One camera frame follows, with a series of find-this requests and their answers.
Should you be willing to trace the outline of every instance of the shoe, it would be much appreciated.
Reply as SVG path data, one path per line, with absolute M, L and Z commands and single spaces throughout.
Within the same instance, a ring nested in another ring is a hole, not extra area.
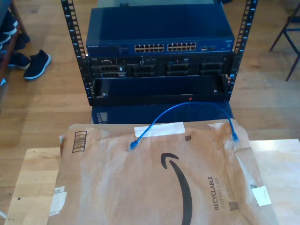
M 8 11 L 3 19 L 2 25 L 0 27 L 0 33 L 13 35 L 17 32 L 16 27 L 14 24 L 18 24 L 18 22 L 15 20 L 15 18 L 12 18 L 13 16 Z
M 14 27 L 17 27 L 17 25 L 18 25 L 18 21 L 14 18 L 13 14 L 9 10 L 6 12 L 6 15 L 5 15 L 3 21 L 4 20 L 12 23 L 14 25 Z
M 27 34 L 19 34 L 18 38 L 22 39 L 24 43 L 30 42 L 30 37 Z
M 23 41 L 23 39 L 19 35 L 17 41 L 15 42 L 14 50 L 20 50 L 20 49 L 23 49 L 23 48 L 25 48 L 25 42 Z
M 0 44 L 4 44 L 10 40 L 10 35 L 8 34 L 0 34 Z
M 40 77 L 50 62 L 51 56 L 39 50 L 38 54 L 30 56 L 30 65 L 24 73 L 24 79 L 33 80 Z
M 24 70 L 26 70 L 29 67 L 29 65 L 30 60 L 20 52 L 13 54 L 8 63 L 8 67 L 18 67 Z

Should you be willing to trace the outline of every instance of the white shoe sole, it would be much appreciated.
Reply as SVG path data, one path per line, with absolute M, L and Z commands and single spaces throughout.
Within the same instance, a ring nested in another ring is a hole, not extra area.
M 8 64 L 7 66 L 8 66 L 8 67 L 17 67 L 17 68 L 26 70 L 26 69 L 29 67 L 29 65 L 30 65 L 30 63 L 28 63 L 28 65 L 26 65 L 26 66 L 24 66 L 24 67 L 21 67 L 21 66 L 15 65 L 15 64 Z
M 8 36 L 8 38 L 6 38 L 4 41 L 0 41 L 0 44 L 4 44 L 4 43 L 6 43 L 9 40 L 10 40 L 10 36 Z
M 17 32 L 16 27 L 12 30 L 12 31 L 8 31 L 8 32 L 3 32 L 3 34 L 8 34 L 8 35 L 13 35 Z
M 40 72 L 38 75 L 36 75 L 36 76 L 32 76 L 32 77 L 24 77 L 24 79 L 25 80 L 33 80 L 33 79 L 36 79 L 36 78 L 38 78 L 39 76 L 41 76 L 44 72 L 45 72 L 45 69 L 46 69 L 46 67 L 49 65 L 49 63 L 51 62 L 51 56 L 50 55 L 48 55 L 49 56 L 49 58 L 48 58 L 48 60 L 47 60 L 47 62 L 46 62 L 46 64 L 44 65 L 44 68 L 43 68 L 43 70 L 42 70 L 42 72 Z

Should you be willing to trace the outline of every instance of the network switch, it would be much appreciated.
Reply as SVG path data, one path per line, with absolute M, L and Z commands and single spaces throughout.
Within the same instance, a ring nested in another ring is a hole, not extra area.
M 230 52 L 233 44 L 219 4 L 94 8 L 86 42 L 93 58 Z

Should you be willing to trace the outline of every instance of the cable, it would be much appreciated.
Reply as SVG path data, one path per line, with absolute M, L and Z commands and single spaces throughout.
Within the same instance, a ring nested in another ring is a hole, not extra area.
M 230 127 L 231 127 L 231 131 L 232 131 L 232 138 L 234 141 L 238 141 L 239 138 L 237 136 L 237 134 L 235 133 L 234 131 L 234 127 L 233 127 L 233 123 L 231 122 L 230 120 L 230 116 L 226 113 L 226 111 L 224 109 L 222 109 L 220 106 L 218 106 L 217 104 L 215 103 L 212 103 L 212 102 L 184 102 L 184 103 L 180 103 L 178 105 L 174 105 L 172 106 L 171 108 L 168 108 L 167 110 L 165 110 L 162 114 L 160 114 L 159 116 L 157 116 L 157 118 L 150 124 L 150 126 L 148 126 L 148 128 L 144 131 L 144 133 L 142 133 L 141 136 L 139 136 L 138 139 L 136 139 L 134 142 L 131 142 L 130 146 L 128 147 L 128 151 L 132 151 L 133 149 L 136 148 L 137 144 L 139 143 L 139 141 L 141 140 L 141 138 L 145 135 L 145 133 L 148 132 L 148 130 L 156 123 L 156 121 L 162 116 L 164 115 L 166 112 L 178 107 L 178 106 L 182 106 L 182 105 L 198 105 L 198 104 L 207 104 L 207 105 L 212 105 L 218 109 L 220 109 L 222 112 L 224 112 L 224 114 L 226 115 L 226 117 L 228 118 L 229 120 L 229 124 L 230 124 Z

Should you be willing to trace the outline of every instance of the white label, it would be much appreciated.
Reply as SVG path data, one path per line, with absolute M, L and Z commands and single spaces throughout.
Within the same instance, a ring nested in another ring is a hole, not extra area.
M 135 127 L 135 136 L 139 137 L 142 133 L 148 128 L 145 127 Z M 183 122 L 178 123 L 166 123 L 153 125 L 144 137 L 154 137 L 154 136 L 163 136 L 163 135 L 174 135 L 174 134 L 183 134 L 185 133 L 185 128 Z
M 253 188 L 252 192 L 257 200 L 259 206 L 271 204 L 269 194 L 267 192 L 266 186 Z
M 49 216 L 59 214 L 60 210 L 62 210 L 67 197 L 67 193 L 64 192 L 64 189 L 65 186 L 55 188 Z

